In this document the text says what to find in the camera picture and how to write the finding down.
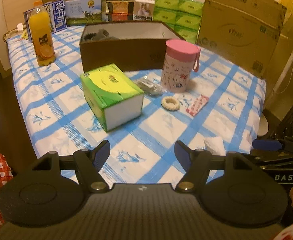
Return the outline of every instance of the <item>orange juice bottle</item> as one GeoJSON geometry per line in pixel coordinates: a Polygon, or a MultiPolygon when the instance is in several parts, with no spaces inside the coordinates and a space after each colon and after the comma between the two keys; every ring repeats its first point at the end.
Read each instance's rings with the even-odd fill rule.
{"type": "Polygon", "coordinates": [[[29,18],[34,50],[39,66],[47,66],[55,61],[50,16],[42,7],[41,1],[36,1],[29,18]]]}

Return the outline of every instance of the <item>pink tumbler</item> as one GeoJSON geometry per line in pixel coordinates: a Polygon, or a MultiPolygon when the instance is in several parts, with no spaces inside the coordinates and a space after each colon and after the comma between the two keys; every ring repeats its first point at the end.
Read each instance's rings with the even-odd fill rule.
{"type": "Polygon", "coordinates": [[[186,90],[192,69],[199,69],[200,48],[183,40],[167,40],[161,86],[173,93],[186,90]]]}

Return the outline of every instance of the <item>wooden floor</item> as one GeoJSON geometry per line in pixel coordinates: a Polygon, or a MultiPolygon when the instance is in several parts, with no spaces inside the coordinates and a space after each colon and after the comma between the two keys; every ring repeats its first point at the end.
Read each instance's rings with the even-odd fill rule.
{"type": "Polygon", "coordinates": [[[28,132],[16,99],[12,75],[0,75],[0,153],[15,172],[36,160],[28,132]]]}

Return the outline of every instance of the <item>table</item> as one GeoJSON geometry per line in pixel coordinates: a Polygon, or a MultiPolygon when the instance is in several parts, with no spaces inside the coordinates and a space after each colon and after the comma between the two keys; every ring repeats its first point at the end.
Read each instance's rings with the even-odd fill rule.
{"type": "MultiPolygon", "coordinates": [[[[196,149],[205,147],[203,138],[220,136],[227,151],[249,152],[257,136],[265,81],[205,49],[198,73],[191,73],[189,89],[181,94],[164,94],[180,101],[179,111],[164,110],[161,97],[145,96],[140,117],[106,133],[82,91],[82,31],[82,26],[75,26],[54,34],[57,58],[44,67],[38,66],[29,41],[8,39],[17,99],[38,158],[48,151],[71,155],[107,139],[111,155],[100,173],[110,186],[114,182],[170,182],[175,186],[184,174],[173,153],[176,140],[196,149]],[[185,108],[200,94],[210,99],[193,118],[185,108]]],[[[161,70],[126,74],[132,80],[147,76],[159,83],[161,70]]],[[[62,174],[76,180],[72,171],[62,174]]],[[[211,171],[209,179],[221,174],[223,171],[211,171]]]]}

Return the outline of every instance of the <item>orange slice picture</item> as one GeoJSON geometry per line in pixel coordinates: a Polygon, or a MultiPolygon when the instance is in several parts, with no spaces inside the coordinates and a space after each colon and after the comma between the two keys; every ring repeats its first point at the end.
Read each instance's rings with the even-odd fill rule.
{"type": "Polygon", "coordinates": [[[49,45],[43,45],[40,47],[40,55],[44,59],[51,58],[54,54],[53,48],[49,45]]]}

